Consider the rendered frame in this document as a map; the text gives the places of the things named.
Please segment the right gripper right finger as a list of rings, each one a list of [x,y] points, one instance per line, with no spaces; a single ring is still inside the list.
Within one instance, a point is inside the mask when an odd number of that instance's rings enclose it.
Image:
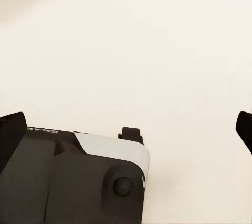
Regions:
[[[235,129],[252,153],[252,113],[241,111],[238,115]]]

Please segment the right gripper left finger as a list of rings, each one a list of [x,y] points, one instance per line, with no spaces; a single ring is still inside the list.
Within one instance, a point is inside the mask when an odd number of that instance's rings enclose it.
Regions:
[[[0,117],[0,175],[27,132],[22,111]]]

